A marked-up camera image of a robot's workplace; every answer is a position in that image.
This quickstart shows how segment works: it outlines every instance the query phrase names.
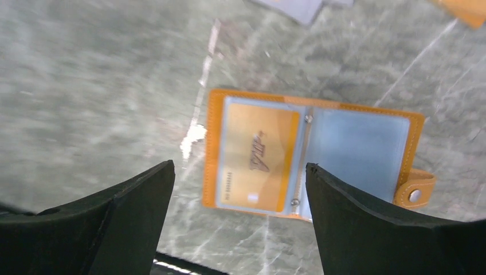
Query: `card in wallet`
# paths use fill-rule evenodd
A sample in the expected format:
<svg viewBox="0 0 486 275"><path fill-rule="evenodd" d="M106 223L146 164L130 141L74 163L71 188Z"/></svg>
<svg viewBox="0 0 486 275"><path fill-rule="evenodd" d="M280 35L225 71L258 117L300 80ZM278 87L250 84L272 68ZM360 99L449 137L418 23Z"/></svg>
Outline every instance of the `card in wallet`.
<svg viewBox="0 0 486 275"><path fill-rule="evenodd" d="M203 205L312 221L305 166L386 202L428 203L435 176L411 165L419 113L215 89L209 95Z"/></svg>

